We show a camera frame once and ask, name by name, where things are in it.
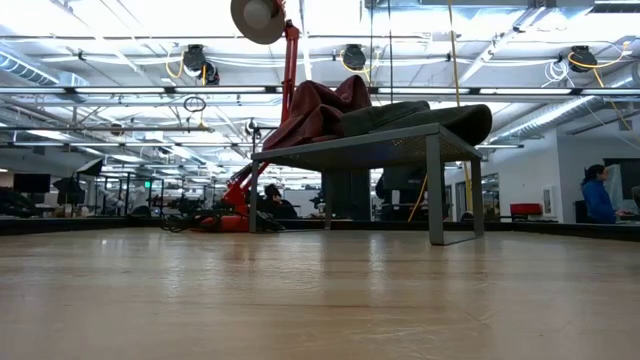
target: desk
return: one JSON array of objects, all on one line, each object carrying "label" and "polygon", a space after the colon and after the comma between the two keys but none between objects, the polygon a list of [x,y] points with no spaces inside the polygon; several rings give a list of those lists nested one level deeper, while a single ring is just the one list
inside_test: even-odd
[{"label": "desk", "polygon": [[[378,132],[331,140],[316,144],[299,145],[284,149],[263,151],[251,156],[251,208],[250,231],[256,232],[256,206],[258,202],[258,169],[263,162],[290,166],[322,173],[347,169],[377,169],[402,165],[427,165],[428,189],[442,189],[443,162],[470,161],[474,235],[484,235],[482,184],[480,160],[482,153],[462,141],[439,124]],[[331,229],[332,185],[326,184],[325,229]],[[441,190],[428,192],[429,240],[433,245],[450,245],[444,234]]]}]

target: wooden floor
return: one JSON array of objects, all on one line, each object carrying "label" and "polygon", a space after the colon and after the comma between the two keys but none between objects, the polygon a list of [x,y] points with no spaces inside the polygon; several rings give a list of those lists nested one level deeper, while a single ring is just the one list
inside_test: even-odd
[{"label": "wooden floor", "polygon": [[640,244],[499,233],[0,238],[0,359],[640,358]]}]

